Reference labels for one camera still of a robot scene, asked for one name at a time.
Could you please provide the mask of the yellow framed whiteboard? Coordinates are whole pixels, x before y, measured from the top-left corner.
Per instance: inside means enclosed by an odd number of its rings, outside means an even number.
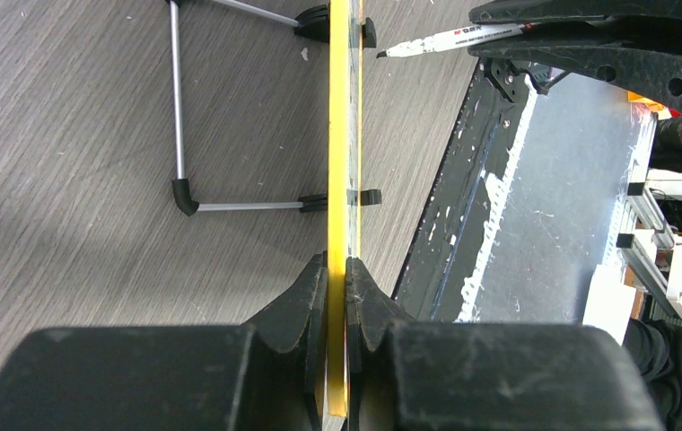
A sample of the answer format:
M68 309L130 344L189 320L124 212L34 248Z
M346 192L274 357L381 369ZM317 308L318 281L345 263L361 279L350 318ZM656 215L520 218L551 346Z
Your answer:
M361 246L363 2L329 3L328 67L328 413L349 413L346 262Z

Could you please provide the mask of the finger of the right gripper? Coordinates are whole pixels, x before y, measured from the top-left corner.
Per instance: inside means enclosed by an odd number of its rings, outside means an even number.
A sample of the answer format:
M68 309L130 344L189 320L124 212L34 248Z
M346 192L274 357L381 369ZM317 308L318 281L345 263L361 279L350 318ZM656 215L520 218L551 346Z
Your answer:
M682 112L682 51L618 40L598 31L533 30L468 48L471 55L528 61L614 85Z
M647 17L682 21L682 0L511 0L473 8L477 24L588 21Z

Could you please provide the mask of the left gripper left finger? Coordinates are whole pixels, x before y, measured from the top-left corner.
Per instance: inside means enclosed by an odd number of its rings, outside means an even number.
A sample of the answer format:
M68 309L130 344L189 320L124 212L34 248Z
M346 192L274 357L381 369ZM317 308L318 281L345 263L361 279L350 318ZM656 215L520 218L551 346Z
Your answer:
M0 430L318 430L326 259L238 325L46 328L0 370Z

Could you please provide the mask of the white whiteboard marker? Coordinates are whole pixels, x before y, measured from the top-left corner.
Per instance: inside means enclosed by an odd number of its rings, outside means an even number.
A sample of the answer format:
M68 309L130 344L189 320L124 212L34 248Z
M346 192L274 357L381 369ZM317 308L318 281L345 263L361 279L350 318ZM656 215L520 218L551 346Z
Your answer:
M376 58L414 57L429 53L438 53L457 48L467 48L490 41L506 39L532 30L533 23L478 25L451 31L443 31L421 39L398 43L376 55Z

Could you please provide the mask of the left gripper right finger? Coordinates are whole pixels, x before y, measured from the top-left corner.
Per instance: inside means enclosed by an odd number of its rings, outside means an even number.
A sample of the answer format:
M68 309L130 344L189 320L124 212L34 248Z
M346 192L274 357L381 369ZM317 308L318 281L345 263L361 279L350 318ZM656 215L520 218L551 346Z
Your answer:
M570 324L416 321L346 263L349 430L660 430L627 353Z

